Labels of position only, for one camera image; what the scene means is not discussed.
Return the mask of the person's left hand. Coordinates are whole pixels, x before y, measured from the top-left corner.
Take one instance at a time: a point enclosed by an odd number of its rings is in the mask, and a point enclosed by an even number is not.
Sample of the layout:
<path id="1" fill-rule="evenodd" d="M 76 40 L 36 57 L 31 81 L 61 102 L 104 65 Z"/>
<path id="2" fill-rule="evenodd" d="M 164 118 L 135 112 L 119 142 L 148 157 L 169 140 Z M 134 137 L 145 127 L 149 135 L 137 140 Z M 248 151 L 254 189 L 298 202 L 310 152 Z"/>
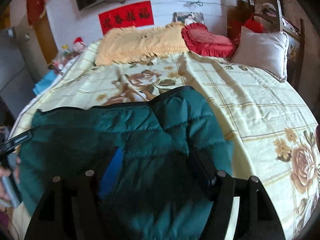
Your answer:
<path id="1" fill-rule="evenodd" d="M 1 204 L 16 209 L 22 202 L 18 184 L 20 183 L 19 155 L 10 154 L 9 159 L 1 161 Z"/>

